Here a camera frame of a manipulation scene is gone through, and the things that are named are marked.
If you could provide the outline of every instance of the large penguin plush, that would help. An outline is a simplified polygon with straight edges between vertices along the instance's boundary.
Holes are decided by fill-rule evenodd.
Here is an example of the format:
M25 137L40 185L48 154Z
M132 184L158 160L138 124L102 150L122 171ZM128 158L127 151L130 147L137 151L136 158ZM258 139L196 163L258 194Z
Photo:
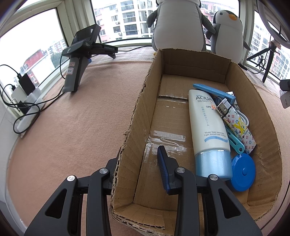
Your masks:
M152 37L155 51L164 48L206 51L204 27L215 30L200 11L200 0L157 0L158 9L147 18L150 28L156 20Z
M211 40L211 52L239 63L242 59L243 47L250 50L243 40L243 24L239 17L231 11L221 10L213 18L215 33L206 31Z

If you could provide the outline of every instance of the penguin wing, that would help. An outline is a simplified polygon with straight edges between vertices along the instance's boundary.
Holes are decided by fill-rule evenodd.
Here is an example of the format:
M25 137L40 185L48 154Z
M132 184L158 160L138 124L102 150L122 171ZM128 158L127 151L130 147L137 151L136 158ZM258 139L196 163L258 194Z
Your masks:
M209 19L207 19L203 14L201 14L202 25L212 34L215 34L215 29Z
M249 47L249 45L245 42L244 40L244 44L243 44L244 48L245 49L248 49L249 51L251 50L251 48Z
M156 20L157 18L157 10L156 11L153 11L148 17L147 17L147 20L146 20L146 23L147 23L147 27L150 28L154 21Z
M213 34L215 34L215 33L212 33L212 32L210 32L209 30L207 30L207 31L205 32L205 36L206 36L207 39L211 39L211 37L212 37Z

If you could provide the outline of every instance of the blue wavy line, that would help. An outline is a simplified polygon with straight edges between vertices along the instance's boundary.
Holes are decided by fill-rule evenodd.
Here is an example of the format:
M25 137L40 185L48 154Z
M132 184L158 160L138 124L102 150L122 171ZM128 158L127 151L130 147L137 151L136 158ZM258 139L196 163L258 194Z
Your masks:
M210 136L210 137L207 137L204 141L206 142L206 141L208 141L208 140L210 140L210 139L219 139L219 140L222 140L222 141L224 141L224 142L228 142L228 140L227 139L223 139L223 138L221 138L221 137L218 137L218 136Z

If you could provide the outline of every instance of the penguin beak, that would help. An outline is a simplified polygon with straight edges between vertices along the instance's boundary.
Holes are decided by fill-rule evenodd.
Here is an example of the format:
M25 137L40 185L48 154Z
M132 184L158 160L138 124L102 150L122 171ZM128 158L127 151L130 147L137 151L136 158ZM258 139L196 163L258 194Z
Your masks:
M233 14L229 14L229 18L231 18L232 20L237 20L237 17Z

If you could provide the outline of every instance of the round blue object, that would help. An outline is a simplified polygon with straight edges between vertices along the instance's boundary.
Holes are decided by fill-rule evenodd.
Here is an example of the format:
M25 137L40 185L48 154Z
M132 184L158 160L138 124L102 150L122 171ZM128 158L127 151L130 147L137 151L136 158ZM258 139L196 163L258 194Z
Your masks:
M253 159L246 153L238 154L232 160L233 177L227 181L233 191L243 192L251 187L256 176Z

